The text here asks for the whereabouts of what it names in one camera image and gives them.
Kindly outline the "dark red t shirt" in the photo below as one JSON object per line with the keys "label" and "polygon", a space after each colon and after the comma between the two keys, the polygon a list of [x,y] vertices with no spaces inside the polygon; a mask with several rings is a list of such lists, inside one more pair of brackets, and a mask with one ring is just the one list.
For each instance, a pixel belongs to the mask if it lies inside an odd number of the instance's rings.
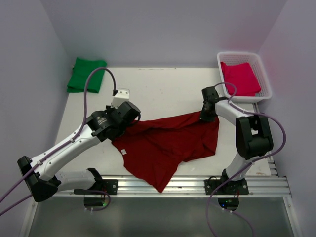
{"label": "dark red t shirt", "polygon": [[219,119],[205,122],[200,112],[140,121],[112,141],[132,175],[162,193],[182,162],[216,154]]}

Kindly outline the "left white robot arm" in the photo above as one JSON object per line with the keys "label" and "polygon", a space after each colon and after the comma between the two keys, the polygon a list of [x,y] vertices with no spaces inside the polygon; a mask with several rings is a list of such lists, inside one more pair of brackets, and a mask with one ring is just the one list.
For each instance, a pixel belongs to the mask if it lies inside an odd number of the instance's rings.
{"label": "left white robot arm", "polygon": [[118,108],[95,111],[85,120],[84,126],[48,151],[33,158],[20,158],[17,163],[34,200],[42,202],[67,190],[100,193],[104,184],[96,169],[87,168],[81,172],[61,169],[93,146],[121,137],[140,115],[140,110],[131,102],[123,102]]}

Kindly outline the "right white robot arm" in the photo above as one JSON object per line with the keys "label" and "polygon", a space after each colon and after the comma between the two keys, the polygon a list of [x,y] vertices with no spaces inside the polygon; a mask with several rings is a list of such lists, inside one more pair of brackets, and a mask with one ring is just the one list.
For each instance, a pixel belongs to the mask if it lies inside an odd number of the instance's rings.
{"label": "right white robot arm", "polygon": [[246,173],[256,158],[264,156],[274,147],[268,118],[253,114],[234,104],[227,97],[220,97],[214,86],[202,91],[203,107],[200,120],[214,122],[223,117],[236,128],[237,153],[231,164],[223,170],[220,179],[210,177],[205,181],[206,192],[216,194],[248,194]]}

